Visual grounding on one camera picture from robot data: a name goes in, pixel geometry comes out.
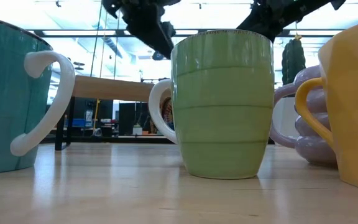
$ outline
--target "ceramic mug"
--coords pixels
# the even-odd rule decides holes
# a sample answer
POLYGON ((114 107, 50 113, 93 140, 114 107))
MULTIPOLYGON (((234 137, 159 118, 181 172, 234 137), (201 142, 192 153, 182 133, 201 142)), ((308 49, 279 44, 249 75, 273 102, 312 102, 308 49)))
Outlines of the ceramic mug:
POLYGON ((302 84, 295 97, 305 121, 334 149, 341 179, 358 186, 358 25, 329 40, 318 53, 321 78, 302 84), (331 131, 306 106, 306 96, 323 86, 331 131))
POLYGON ((74 68, 40 37, 0 21, 0 172, 34 164, 38 143, 57 124, 74 87, 74 68), (56 97, 45 114, 53 62, 56 97))
MULTIPOLYGON (((293 83, 289 83, 275 90, 274 105, 276 105, 284 96, 296 93, 299 86, 305 81, 318 77, 321 77, 318 65, 303 69, 296 74, 293 83)), ((310 91, 307 97, 307 104, 313 116, 329 129, 328 113, 323 89, 317 88, 310 91)), ((274 123, 272 123, 272 128, 270 130, 270 137, 282 146, 294 148, 301 157, 311 164, 335 167, 335 153, 328 143, 313 131, 301 116, 299 116, 294 123, 295 129, 300 134, 299 137, 294 138, 280 133, 277 131, 274 123)))
POLYGON ((150 93, 150 115, 158 130, 179 144, 188 172, 214 179, 257 174, 269 138, 273 110, 272 43, 244 30, 191 36, 172 51, 171 80, 150 93), (175 131, 159 110, 172 91, 175 131))

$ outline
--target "bubble-shaped mug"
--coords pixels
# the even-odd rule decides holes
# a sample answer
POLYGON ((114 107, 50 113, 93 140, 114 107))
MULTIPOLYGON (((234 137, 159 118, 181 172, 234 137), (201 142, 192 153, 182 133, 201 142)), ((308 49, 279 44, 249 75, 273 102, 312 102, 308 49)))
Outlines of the bubble-shaped mug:
MULTIPOLYGON (((293 83, 284 85, 283 87, 275 90, 274 105, 276 105, 277 102, 284 96, 296 93, 299 86, 305 81, 318 77, 321 77, 318 65, 300 71, 296 75, 293 83)), ((313 116, 329 129, 330 127, 323 89, 317 88, 310 91, 307 97, 307 104, 313 116)), ((272 123, 270 137, 282 146, 294 148, 301 157, 306 159, 311 164, 329 167, 336 166, 336 156, 334 151, 323 138, 321 138, 309 127, 308 124, 306 124, 301 116, 299 116, 295 121, 295 129, 299 132, 299 137, 294 138, 291 136, 285 136, 282 133, 279 133, 272 123)))

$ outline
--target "green cactus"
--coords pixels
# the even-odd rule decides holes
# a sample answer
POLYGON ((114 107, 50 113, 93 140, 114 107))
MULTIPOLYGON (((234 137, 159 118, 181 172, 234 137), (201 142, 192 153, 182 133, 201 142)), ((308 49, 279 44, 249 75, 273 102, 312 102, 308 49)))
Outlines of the green cactus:
POLYGON ((305 55, 300 39, 290 40, 283 51, 283 85, 293 83, 298 72, 306 68, 305 55))

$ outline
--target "mug handle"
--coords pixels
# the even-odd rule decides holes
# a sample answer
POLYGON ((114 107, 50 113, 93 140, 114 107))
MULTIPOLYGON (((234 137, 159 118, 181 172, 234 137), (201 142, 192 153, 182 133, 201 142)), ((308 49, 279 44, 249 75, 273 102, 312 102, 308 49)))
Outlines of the mug handle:
POLYGON ((317 86, 323 85, 323 79, 322 78, 312 78, 304 83, 302 83, 301 86, 299 86, 298 91, 295 95, 295 106, 296 109, 299 112, 299 115, 303 117, 303 119, 315 130, 324 140, 327 141, 329 146, 331 146, 332 149, 334 149, 334 139, 333 139, 333 133, 326 128, 324 125, 322 125, 309 111, 307 104, 306 104, 306 98, 308 96, 308 93, 316 88, 317 86))
POLYGON ((175 144, 178 144, 175 131, 165 124, 160 111, 160 99, 162 93, 169 88, 171 88, 171 79, 161 80, 153 86, 149 96, 149 111, 157 129, 161 131, 167 139, 171 140, 175 144))
MULTIPOLYGON (((296 92, 295 85, 293 83, 287 84, 281 88, 278 88, 274 91, 274 105, 273 109, 278 103, 278 101, 281 100, 284 96, 288 96, 291 94, 294 94, 296 92)), ((273 141, 279 143, 282 146, 295 148, 295 142, 296 139, 291 136, 285 136, 282 133, 278 132, 273 121, 272 125, 270 127, 270 137, 273 139, 273 141)))
POLYGON ((73 94, 75 73, 71 62, 61 54, 51 50, 30 52, 24 58, 24 69, 29 76, 38 78, 45 67, 51 63, 60 64, 60 83, 52 105, 40 123, 28 134, 21 134, 11 142, 11 152, 15 156, 24 156, 53 129, 65 112, 73 94))

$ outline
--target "wooden table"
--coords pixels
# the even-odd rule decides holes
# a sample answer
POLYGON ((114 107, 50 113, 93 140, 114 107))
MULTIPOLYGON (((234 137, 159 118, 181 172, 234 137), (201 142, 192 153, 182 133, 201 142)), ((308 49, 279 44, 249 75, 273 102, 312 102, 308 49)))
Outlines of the wooden table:
MULTIPOLYGON (((70 105, 67 111, 67 131, 66 131, 66 147, 71 144, 71 130, 73 127, 73 113, 75 106, 75 98, 94 98, 100 100, 126 100, 148 102, 150 91, 154 84, 127 82, 120 80, 110 80, 106 78, 85 77, 77 75, 75 77, 75 84, 73 95, 70 100, 70 105)), ((161 97, 161 100, 166 99, 171 95, 167 90, 161 97)), ((55 137, 55 150, 61 151, 63 149, 63 132, 64 132, 64 114, 57 124, 55 137)))
POLYGON ((175 145, 74 142, 0 174, 0 223, 358 224, 358 188, 277 146, 258 178, 212 180, 189 175, 175 145))

